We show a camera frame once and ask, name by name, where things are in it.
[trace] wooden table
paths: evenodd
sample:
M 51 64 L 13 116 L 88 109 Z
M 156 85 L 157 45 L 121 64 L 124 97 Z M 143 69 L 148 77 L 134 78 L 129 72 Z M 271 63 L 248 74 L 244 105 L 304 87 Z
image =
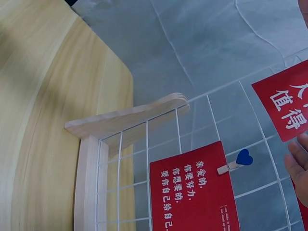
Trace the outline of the wooden table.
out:
M 0 0 L 0 230 L 72 230 L 79 139 L 132 107 L 132 77 L 64 0 Z

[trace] grid wire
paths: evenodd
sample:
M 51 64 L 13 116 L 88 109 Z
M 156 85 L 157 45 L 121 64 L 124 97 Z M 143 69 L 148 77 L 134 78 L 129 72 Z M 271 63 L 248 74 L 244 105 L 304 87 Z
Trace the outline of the grid wire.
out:
M 255 145 L 259 144 L 259 143 L 264 142 L 265 145 L 266 145 L 266 147 L 267 147 L 267 150 L 268 150 L 268 152 L 269 152 L 270 159 L 271 159 L 271 161 L 272 161 L 272 164 L 273 164 L 273 167 L 274 167 L 274 170 L 275 170 L 275 174 L 276 174 L 277 180 L 274 181 L 274 182 L 271 182 L 271 183 L 269 183 L 269 184 L 266 184 L 266 185 L 264 185 L 264 186 L 261 186 L 261 187 L 259 187 L 259 188 L 256 188 L 256 189 L 253 189 L 253 190 L 251 190 L 251 191 L 242 193 L 242 194 L 240 194 L 240 195 L 237 195 L 237 196 L 235 196 L 234 198 L 235 198 L 235 199 L 238 199 L 238 198 L 240 198 L 240 197 L 247 196 L 247 195 L 249 195 L 249 194 L 252 194 L 252 193 L 255 193 L 255 192 L 260 191 L 260 190 L 262 190 L 262 189 L 265 189 L 265 188 L 267 188 L 267 187 L 270 187 L 270 186 L 272 186 L 272 185 L 274 185 L 274 184 L 278 184 L 278 185 L 279 185 L 279 188 L 280 188 L 280 191 L 281 191 L 283 203 L 284 203 L 285 215 L 286 215 L 286 219 L 287 219 L 287 226 L 281 227 L 281 228 L 279 228 L 279 229 L 277 229 L 277 230 L 274 230 L 274 231 L 282 231 L 283 229 L 286 229 L 286 228 L 288 228 L 288 230 L 291 231 L 291 226 L 294 225 L 294 224 L 297 224 L 297 223 L 299 223 L 299 222 L 301 222 L 301 221 L 298 220 L 298 221 L 296 221 L 296 222 L 294 222 L 294 223 L 291 223 L 291 222 L 290 222 L 290 218 L 289 218 L 289 214 L 288 214 L 288 209 L 287 209 L 287 204 L 286 204 L 286 199 L 285 199 L 285 195 L 284 195 L 284 192 L 283 192 L 283 189 L 282 189 L 282 184 L 281 184 L 281 181 L 287 179 L 288 177 L 283 178 L 283 179 L 280 179 L 280 178 L 279 178 L 278 170 L 277 170 L 277 168 L 276 168 L 276 165 L 275 165 L 275 162 L 274 162 L 274 159 L 273 159 L 273 156 L 272 156 L 270 147 L 269 147 L 269 145 L 268 145 L 268 140 L 271 139 L 271 138 L 273 138 L 273 137 L 275 137 L 275 136 L 277 136 L 277 135 L 272 135 L 272 136 L 269 136 L 269 137 L 267 137 L 267 138 L 265 137 L 264 132 L 263 132 L 263 129 L 262 129 L 262 127 L 261 127 L 261 124 L 260 124 L 260 122 L 259 122 L 259 120 L 258 120 L 258 118 L 257 118 L 256 112 L 255 112 L 255 110 L 254 110 L 254 108 L 253 108 L 253 106 L 252 106 L 252 103 L 250 102 L 250 99 L 248 98 L 248 96 L 247 96 L 247 94 L 246 94 L 246 92 L 245 92 L 245 90 L 244 90 L 244 88 L 243 88 L 241 82 L 240 82 L 240 81 L 238 81 L 238 82 L 240 83 L 240 85 L 241 85 L 241 87 L 242 87 L 242 89 L 243 89 L 243 91 L 244 91 L 244 93 L 245 93 L 245 95 L 246 95 L 246 97 L 247 97 L 247 99 L 248 99 L 248 101 L 249 101 L 249 103 L 250 103 L 250 106 L 251 106 L 252 110 L 254 111 L 254 114 L 255 114 L 255 117 L 256 117 L 256 119 L 257 119 L 257 123 L 258 123 L 259 129 L 260 129 L 260 132 L 261 132 L 262 138 L 263 138 L 262 140 L 259 140 L 259 141 L 255 142 L 255 143 L 253 143 L 253 144 L 250 144 L 250 145 L 248 145 L 248 146 L 246 146 L 246 147 L 244 147 L 244 148 L 249 148 L 249 147 L 255 146 Z M 212 118 L 213 118 L 213 121 L 214 121 L 214 123 L 215 123 L 215 128 L 216 128 L 216 132 L 217 132 L 218 138 L 219 138 L 219 140 L 220 140 L 219 131 L 218 131 L 218 127 L 217 127 L 217 122 L 215 121 L 213 109 L 212 109 L 212 106 L 211 106 L 211 103 L 210 103 L 208 94 L 205 94 L 204 96 L 207 97 L 207 101 L 208 101 L 208 103 L 209 103 L 209 105 L 210 105 L 210 110 L 211 110 L 211 113 L 212 113 Z M 160 115 L 155 116 L 155 117 L 153 117 L 153 118 L 151 118 L 151 119 L 149 119 L 149 120 L 147 120 L 147 121 L 145 121 L 145 122 L 141 122 L 141 123 L 139 123 L 139 124 L 133 126 L 133 127 L 136 127 L 136 126 L 139 126 L 139 125 L 144 124 L 144 123 L 146 124 L 146 149 L 145 149 L 145 150 L 141 150 L 141 151 L 139 151 L 139 152 L 136 152 L 136 153 L 133 153 L 133 154 L 130 154 L 130 155 L 127 155 L 127 156 L 122 157 L 122 156 L 121 156 L 121 149 L 122 149 L 123 132 L 126 131 L 126 130 L 129 130 L 129 129 L 133 128 L 133 127 L 128 128 L 128 129 L 126 129 L 126 130 L 123 130 L 123 131 L 117 133 L 117 134 L 121 134 L 120 144 L 119 144 L 119 156 L 118 156 L 118 159 L 112 160 L 112 161 L 108 161 L 108 162 L 107 162 L 107 164 L 108 164 L 108 163 L 112 163 L 112 162 L 118 161 L 117 189 L 115 189 L 115 190 L 108 190 L 108 191 L 107 191 L 107 192 L 114 192 L 114 191 L 117 191 L 117 222 L 106 222 L 106 223 L 116 223 L 116 224 L 117 224 L 117 229 L 118 229 L 118 231 L 120 231 L 120 223 L 136 222 L 136 221 L 141 221 L 141 220 L 148 220 L 148 221 L 149 221 L 149 231 L 153 231 L 153 228 L 152 228 L 151 197 L 150 197 L 149 150 L 152 149 L 152 148 L 154 148 L 154 147 L 156 147 L 156 146 L 160 146 L 160 145 L 162 145 L 162 144 L 160 143 L 160 144 L 158 144 L 158 145 L 155 145 L 155 146 L 149 148 L 149 121 L 154 120 L 154 119 L 156 119 L 156 118 L 158 118 L 158 117 L 160 117 L 160 116 L 162 116 L 162 115 L 165 115 L 165 114 L 168 114 L 168 113 L 171 113 L 171 112 L 174 111 L 175 114 L 176 114 L 177 135 L 178 135 L 178 137 L 177 137 L 176 139 L 177 139 L 178 142 L 179 142 L 180 154 L 182 154 L 182 144 L 181 144 L 181 137 L 182 137 L 182 136 L 180 135 L 180 125 L 179 125 L 179 115 L 178 115 L 178 109 L 180 109 L 181 107 L 178 107 L 178 108 L 176 108 L 176 109 L 170 110 L 170 111 L 168 111 L 168 112 L 166 112 L 166 113 L 160 114 Z M 226 156 L 232 155 L 232 154 L 234 154 L 234 153 L 238 153 L 240 150 L 236 150 L 236 151 L 233 151 L 233 152 L 231 152 L 231 153 L 228 153 L 228 154 L 226 154 Z M 134 183 L 134 184 L 132 184 L 132 185 L 120 187 L 120 182 L 119 182 L 119 181 L 120 181 L 120 162 L 121 162 L 121 159 L 128 158 L 128 157 L 132 157 L 132 156 L 134 156 L 134 155 L 136 155 L 136 154 L 139 154 L 139 153 L 141 153 L 141 152 L 144 152 L 144 151 L 146 151 L 146 163 L 147 163 L 146 175 L 147 175 L 147 180 L 141 181 L 141 182 L 138 182 L 138 183 Z M 99 157 L 98 157 L 97 168 L 99 169 L 99 167 L 100 167 L 100 161 L 99 161 Z M 119 205 L 119 202 L 120 202 L 120 201 L 119 201 L 119 190 L 120 190 L 120 189 L 124 189 L 124 188 L 128 188 L 128 187 L 131 187 L 131 186 L 136 186 L 136 185 L 140 185 L 140 184 L 145 184 L 145 183 L 147 184 L 147 200 L 148 200 L 148 214 L 149 214 L 149 216 L 146 217 L 146 218 L 138 218 L 138 219 L 133 219 L 133 220 L 123 220 L 123 221 L 121 221 L 121 220 L 120 220 L 120 213 L 119 213 L 119 211 L 120 211 L 120 205 Z

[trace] human finger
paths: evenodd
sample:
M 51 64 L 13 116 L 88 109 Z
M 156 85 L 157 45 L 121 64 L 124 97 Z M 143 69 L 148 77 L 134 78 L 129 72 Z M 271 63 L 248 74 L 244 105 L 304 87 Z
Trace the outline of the human finger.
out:
M 297 185 L 301 175 L 305 172 L 305 170 L 298 164 L 292 155 L 286 155 L 284 157 L 284 165 L 294 184 Z
M 306 26 L 308 27 L 308 1 L 298 0 L 299 9 L 304 17 Z
M 296 141 L 289 143 L 289 151 L 294 156 L 298 164 L 304 170 L 308 170 L 308 155 Z
M 297 137 L 298 142 L 300 145 L 303 146 L 303 148 L 308 151 L 308 135 L 303 133 Z

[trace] blue heart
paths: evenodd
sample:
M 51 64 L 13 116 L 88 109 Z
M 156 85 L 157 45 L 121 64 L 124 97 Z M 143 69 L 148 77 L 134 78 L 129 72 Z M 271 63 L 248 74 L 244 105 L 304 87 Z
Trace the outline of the blue heart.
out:
M 251 165 L 253 161 L 254 159 L 249 155 L 247 149 L 241 150 L 236 158 L 236 163 L 239 165 Z

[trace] white wire grid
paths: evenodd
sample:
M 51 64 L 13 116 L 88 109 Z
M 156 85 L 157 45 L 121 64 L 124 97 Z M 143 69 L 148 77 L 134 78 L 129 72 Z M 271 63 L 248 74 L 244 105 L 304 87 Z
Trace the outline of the white wire grid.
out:
M 208 101 L 209 105 L 211 105 L 210 100 L 209 100 L 209 96 L 208 96 L 209 93 L 210 93 L 210 92 L 208 92 L 206 95 L 203 95 L 203 97 L 207 97 L 207 101 Z M 287 220 L 287 226 L 281 227 L 281 228 L 276 229 L 276 230 L 274 230 L 274 231 L 282 231 L 282 230 L 285 230 L 285 229 L 288 229 L 288 231 L 292 231 L 292 230 L 291 230 L 291 226 L 292 226 L 292 225 L 295 225 L 295 224 L 297 224 L 297 223 L 299 223 L 299 222 L 301 222 L 301 220 L 297 220 L 296 222 L 293 222 L 293 223 L 290 222 L 290 217 L 289 217 L 289 212 L 288 212 L 288 208 L 287 208 L 287 203 L 286 203 L 286 199 L 285 199 L 285 195 L 284 195 L 284 192 L 283 192 L 283 189 L 282 189 L 282 183 L 281 183 L 281 181 L 287 179 L 288 177 L 285 177 L 285 178 L 280 179 L 279 174 L 278 174 L 277 167 L 276 167 L 275 162 L 274 162 L 273 155 L 272 155 L 272 153 L 271 153 L 271 150 L 270 150 L 270 147 L 269 147 L 269 144 L 268 144 L 268 140 L 271 139 L 271 138 L 273 138 L 273 137 L 275 137 L 275 136 L 277 136 L 277 135 L 272 135 L 272 136 L 269 136 L 269 137 L 267 137 L 267 138 L 265 137 L 264 132 L 263 132 L 262 127 L 261 127 L 261 124 L 260 124 L 260 122 L 259 122 L 259 120 L 258 120 L 258 117 L 257 117 L 257 115 L 256 115 L 256 112 L 255 112 L 255 110 L 254 110 L 254 108 L 253 108 L 253 106 L 252 106 L 252 103 L 250 102 L 250 100 L 249 100 L 249 98 L 248 98 L 246 92 L 245 92 L 245 95 L 246 95 L 246 97 L 247 97 L 247 99 L 248 99 L 248 101 L 249 101 L 249 103 L 250 103 L 251 108 L 252 108 L 253 111 L 254 111 L 255 117 L 256 117 L 256 119 L 257 119 L 258 127 L 259 127 L 259 129 L 260 129 L 260 132 L 261 132 L 261 134 L 262 134 L 262 138 L 263 138 L 263 139 L 262 139 L 262 140 L 259 140 L 259 141 L 257 141 L 257 142 L 255 142 L 255 143 L 252 143 L 252 144 L 250 144 L 250 145 L 248 145 L 248 146 L 246 146 L 246 147 L 243 147 L 243 148 L 241 148 L 241 149 L 239 149 L 239 150 L 236 150 L 236 151 L 233 151 L 233 152 L 231 152 L 231 153 L 228 153 L 228 154 L 226 154 L 226 156 L 229 156 L 229 155 L 238 153 L 239 151 L 241 151 L 241 150 L 244 149 L 244 148 L 250 148 L 250 147 L 253 147 L 253 146 L 257 145 L 257 144 L 260 144 L 260 143 L 263 143 L 263 142 L 264 142 L 265 145 L 266 145 L 266 148 L 267 148 L 267 150 L 268 150 L 268 152 L 269 152 L 270 159 L 271 159 L 271 162 L 272 162 L 272 165 L 273 165 L 273 168 L 274 168 L 275 175 L 276 175 L 276 178 L 277 178 L 277 179 L 276 179 L 275 181 L 273 181 L 273 182 L 271 182 L 271 183 L 268 183 L 268 184 L 266 184 L 266 185 L 263 185 L 263 186 L 261 186 L 261 187 L 259 187 L 259 188 L 256 188 L 256 189 L 253 189 L 253 190 L 251 190 L 251 191 L 242 193 L 242 194 L 240 194 L 240 195 L 237 195 L 237 196 L 235 196 L 234 198 L 235 198 L 235 199 L 238 199 L 238 198 L 240 198 L 240 197 L 243 197 L 243 196 L 246 196 L 246 195 L 249 195 L 249 194 L 258 192 L 258 191 L 260 191 L 260 190 L 262 190 L 262 189 L 265 189 L 265 188 L 267 188 L 267 187 L 270 187 L 270 186 L 272 186 L 272 185 L 274 185 L 274 184 L 278 184 L 278 185 L 279 185 L 280 192 L 281 192 L 281 195 L 282 195 L 282 199 L 283 199 L 284 210 L 285 210 L 285 216 L 286 216 L 286 220 Z M 191 103 L 191 102 L 193 102 L 194 100 L 196 100 L 196 99 L 198 99 L 198 98 L 200 98 L 200 96 L 199 96 L 199 97 L 196 97 L 196 98 L 194 98 L 194 99 L 189 100 L 189 102 Z M 180 125 L 179 125 L 178 109 L 179 109 L 179 108 L 176 108 L 176 109 L 171 110 L 171 111 L 169 111 L 169 112 L 166 112 L 166 113 L 164 113 L 164 114 L 175 112 L 175 115 L 176 115 L 176 123 L 177 123 L 177 134 L 178 134 L 177 140 L 178 140 L 178 142 L 179 142 L 180 154 L 182 154 L 182 144 L 181 144 L 181 137 L 182 137 L 182 136 L 180 135 Z M 217 127 L 217 123 L 218 123 L 219 121 L 215 121 L 214 113 L 213 113 L 213 110 L 212 110 L 212 107 L 211 107 L 211 106 L 210 106 L 210 110 L 211 110 L 211 113 L 212 113 L 213 120 L 214 120 L 214 122 L 215 122 L 216 132 L 217 132 L 218 138 L 219 138 L 219 140 L 220 140 L 219 132 L 218 132 L 218 127 Z M 110 223 L 117 224 L 117 231 L 121 231 L 121 229 L 120 229 L 120 224 L 121 224 L 121 223 L 137 222 L 137 221 L 142 221 L 142 220 L 148 220 L 148 221 L 149 221 L 149 231 L 153 231 L 153 226 L 152 226 L 152 211 L 151 211 L 151 196 L 150 196 L 149 149 L 152 149 L 152 148 L 154 148 L 154 147 L 156 147 L 156 146 L 159 146 L 159 145 L 162 145 L 162 144 L 159 144 L 159 145 L 156 145 L 156 146 L 153 146 L 153 147 L 149 148 L 149 122 L 152 121 L 152 120 L 154 120 L 154 119 L 156 119 L 156 118 L 159 117 L 159 116 L 162 116 L 162 115 L 158 115 L 158 116 L 156 116 L 156 117 L 154 117 L 154 118 L 149 119 L 148 121 L 144 121 L 144 122 L 142 122 L 142 123 L 136 125 L 136 126 L 139 126 L 139 125 L 141 125 L 141 124 L 146 124 L 146 162 L 147 162 L 147 172 L 146 172 L 146 175 L 147 175 L 147 176 L 146 176 L 146 177 L 147 177 L 147 180 L 144 180 L 144 181 L 141 181 L 141 182 L 138 182 L 138 183 L 134 183 L 134 184 L 132 184 L 132 185 L 127 185 L 127 186 L 123 186 L 123 187 L 120 186 L 120 163 L 121 163 L 121 160 L 124 159 L 124 158 L 132 157 L 133 155 L 139 154 L 139 153 L 141 153 L 141 152 L 143 152 L 143 151 L 141 151 L 141 152 L 136 152 L 136 153 L 134 153 L 134 154 L 127 155 L 127 156 L 122 156 L 121 150 L 122 150 L 123 133 L 124 133 L 126 130 L 129 130 L 129 129 L 131 129 L 131 128 L 128 128 L 128 129 L 126 129 L 126 130 L 124 130 L 124 131 L 122 131 L 122 132 L 120 132 L 120 133 L 118 133 L 118 134 L 115 134 L 115 135 L 120 135 L 118 158 L 117 158 L 116 160 L 108 161 L 108 164 L 109 164 L 109 163 L 112 163 L 112 162 L 117 162 L 117 163 L 118 163 L 118 166 L 117 166 L 117 187 L 116 187 L 116 189 L 111 189 L 111 190 L 108 190 L 107 192 L 109 193 L 109 192 L 115 192 L 115 191 L 116 191 L 116 193 L 117 193 L 117 204 L 115 205 L 115 206 L 117 206 L 117 221 L 98 222 L 98 203 L 97 203 L 97 201 L 98 201 L 98 196 L 99 196 L 99 193 L 100 193 L 100 192 L 98 191 L 100 154 L 98 153 L 97 179 L 96 179 L 96 182 L 97 182 L 97 186 L 96 186 L 96 229 L 97 229 L 97 230 L 99 230 L 99 229 L 98 229 L 98 225 L 99 225 L 99 224 L 102 224 L 102 223 L 104 223 L 104 224 L 105 224 L 105 223 L 106 223 L 106 224 L 110 224 Z M 148 215 L 149 215 L 149 216 L 148 216 L 148 217 L 144 217 L 144 218 L 132 219 L 132 220 L 120 220 L 120 190 L 121 190 L 121 189 L 125 189 L 125 188 L 129 188 L 129 187 L 132 187 L 132 186 L 141 185 L 141 184 L 147 184 L 147 201 L 148 201 Z

